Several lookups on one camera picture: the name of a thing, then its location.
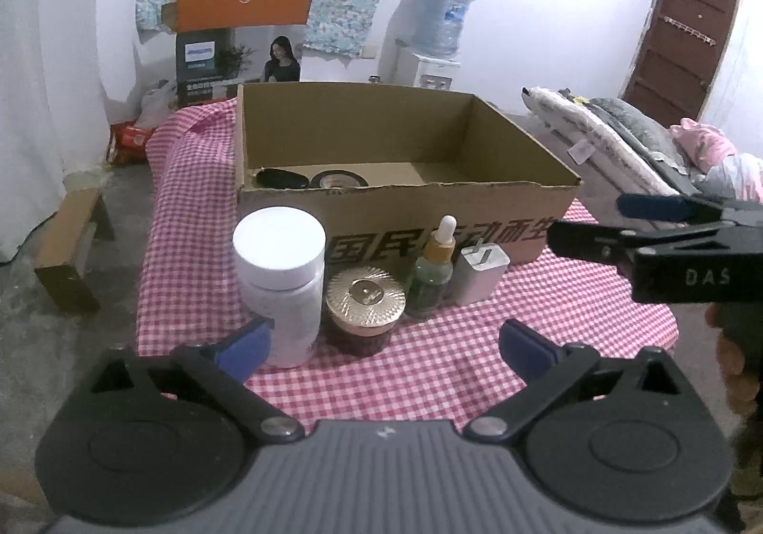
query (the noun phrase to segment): white charger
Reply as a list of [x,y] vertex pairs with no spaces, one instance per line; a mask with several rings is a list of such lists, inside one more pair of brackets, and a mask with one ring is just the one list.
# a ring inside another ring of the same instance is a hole
[[511,259],[497,243],[462,248],[455,260],[448,297],[459,306],[487,299],[506,273]]

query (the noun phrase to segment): pink gingham tablecloth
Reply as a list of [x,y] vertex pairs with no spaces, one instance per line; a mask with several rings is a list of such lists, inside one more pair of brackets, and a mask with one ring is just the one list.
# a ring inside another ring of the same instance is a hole
[[[231,238],[236,225],[233,128],[236,101],[180,110],[147,145],[155,179],[154,224],[140,282],[140,355],[215,342],[248,319]],[[575,200],[567,218],[595,222]],[[512,267],[491,299],[398,324],[389,346],[355,359],[319,342],[296,369],[266,369],[247,387],[312,427],[321,419],[450,419],[459,428],[522,388],[498,354],[501,324],[516,317],[559,343],[602,355],[670,349],[678,329],[665,306],[630,300],[614,267],[555,257],[548,248]]]

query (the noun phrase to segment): black shirt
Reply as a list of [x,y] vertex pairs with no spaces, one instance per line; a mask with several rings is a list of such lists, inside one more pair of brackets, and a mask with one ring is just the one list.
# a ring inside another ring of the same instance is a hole
[[270,80],[270,76],[276,78],[276,82],[299,82],[299,71],[299,63],[296,61],[281,67],[278,61],[270,59],[265,64],[265,82]]

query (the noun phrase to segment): gold jar lid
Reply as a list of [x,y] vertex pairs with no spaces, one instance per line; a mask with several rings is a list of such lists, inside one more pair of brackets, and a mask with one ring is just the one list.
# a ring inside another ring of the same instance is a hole
[[338,327],[357,336],[390,330],[405,309],[403,286],[378,267],[350,267],[331,278],[326,306]]

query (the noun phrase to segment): white tag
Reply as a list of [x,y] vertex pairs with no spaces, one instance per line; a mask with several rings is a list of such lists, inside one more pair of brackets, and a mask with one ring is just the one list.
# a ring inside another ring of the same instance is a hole
[[596,147],[588,139],[581,138],[567,149],[567,153],[575,160],[575,164],[579,166],[596,153]]
[[186,62],[208,61],[215,57],[215,42],[200,41],[199,43],[186,43]]

